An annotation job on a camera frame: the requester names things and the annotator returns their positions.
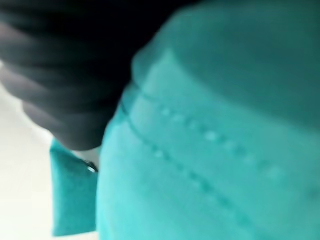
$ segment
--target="black jacket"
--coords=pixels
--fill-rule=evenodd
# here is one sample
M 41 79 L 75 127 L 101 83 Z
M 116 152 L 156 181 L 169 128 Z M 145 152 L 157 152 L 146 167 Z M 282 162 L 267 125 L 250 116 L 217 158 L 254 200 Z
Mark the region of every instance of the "black jacket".
M 0 0 L 0 81 L 67 148 L 101 145 L 131 60 L 193 0 Z

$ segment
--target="teal bag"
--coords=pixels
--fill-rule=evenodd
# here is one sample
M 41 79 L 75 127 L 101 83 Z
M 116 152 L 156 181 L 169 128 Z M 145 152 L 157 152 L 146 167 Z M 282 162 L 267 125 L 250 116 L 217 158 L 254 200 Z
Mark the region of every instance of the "teal bag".
M 53 236 L 96 230 L 98 175 L 53 140 L 50 149 L 53 189 Z

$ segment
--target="white floor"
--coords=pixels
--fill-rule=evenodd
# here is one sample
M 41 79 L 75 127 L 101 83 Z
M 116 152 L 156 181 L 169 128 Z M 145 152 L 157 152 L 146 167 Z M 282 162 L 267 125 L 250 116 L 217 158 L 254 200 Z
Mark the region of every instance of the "white floor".
M 50 135 L 0 88 L 0 239 L 52 240 Z M 96 234 L 62 237 L 96 240 Z

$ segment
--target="stitching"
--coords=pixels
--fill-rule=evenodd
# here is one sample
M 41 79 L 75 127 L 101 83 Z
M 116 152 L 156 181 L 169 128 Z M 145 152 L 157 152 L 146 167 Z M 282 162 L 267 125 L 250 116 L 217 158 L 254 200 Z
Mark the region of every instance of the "stitching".
M 172 156 L 156 146 L 150 140 L 146 139 L 139 130 L 135 127 L 133 121 L 130 118 L 130 115 L 125 107 L 123 102 L 120 103 L 120 107 L 123 112 L 126 114 L 127 123 L 136 135 L 136 137 L 147 147 L 154 155 L 155 159 L 162 160 L 170 165 L 175 171 L 185 177 L 191 185 L 197 189 L 200 193 L 206 196 L 207 201 L 211 205 L 218 205 L 223 211 L 226 217 L 233 219 L 237 226 L 243 230 L 248 237 L 252 239 L 263 239 L 271 240 L 265 233 L 260 232 L 253 224 L 253 222 L 241 212 L 227 197 L 225 197 L 221 192 L 219 192 L 205 177 L 200 174 L 188 169 L 182 163 L 176 161 Z
M 231 154 L 237 160 L 241 160 L 243 164 L 250 166 L 257 172 L 262 173 L 267 179 L 280 183 L 287 178 L 287 173 L 280 166 L 271 161 L 257 159 L 254 154 L 247 151 L 241 144 L 229 139 L 227 136 L 207 127 L 199 120 L 182 114 L 165 104 L 158 102 L 154 97 L 147 95 L 137 83 L 132 84 L 149 103 L 153 104 L 156 109 L 165 118 L 171 119 L 176 124 L 184 125 L 190 131 L 196 132 L 202 136 L 204 141 L 214 143 L 223 147 L 223 149 Z

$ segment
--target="teal pants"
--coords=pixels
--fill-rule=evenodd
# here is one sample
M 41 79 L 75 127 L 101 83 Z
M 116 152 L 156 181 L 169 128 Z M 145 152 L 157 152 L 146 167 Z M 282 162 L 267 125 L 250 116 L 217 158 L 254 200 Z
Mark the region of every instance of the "teal pants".
M 319 2 L 227 2 L 136 55 L 99 174 L 53 143 L 56 236 L 320 239 Z

